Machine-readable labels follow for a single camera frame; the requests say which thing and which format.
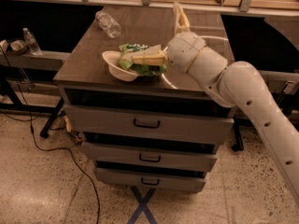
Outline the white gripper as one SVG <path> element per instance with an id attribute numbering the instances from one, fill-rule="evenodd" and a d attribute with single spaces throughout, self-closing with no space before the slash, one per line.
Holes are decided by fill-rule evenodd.
<path id="1" fill-rule="evenodd" d="M 180 3 L 173 6 L 175 15 L 175 36 L 168 43 L 166 51 L 169 65 L 180 73 L 186 74 L 198 52 L 206 46 L 206 41 L 196 33 L 190 32 L 189 19 Z M 155 54 L 136 54 L 131 57 L 135 64 L 162 66 L 167 62 L 167 57 L 162 51 Z"/>

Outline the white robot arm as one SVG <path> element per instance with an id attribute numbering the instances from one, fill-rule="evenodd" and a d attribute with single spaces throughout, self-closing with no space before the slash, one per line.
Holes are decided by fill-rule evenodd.
<path id="1" fill-rule="evenodd" d="M 130 56 L 136 64 L 168 63 L 192 77 L 217 104 L 238 107 L 249 118 L 274 160 L 293 199 L 299 203 L 299 132 L 285 117 L 259 71 L 250 63 L 228 63 L 190 30 L 179 4 L 174 5 L 175 35 L 166 50 L 159 45 Z"/>

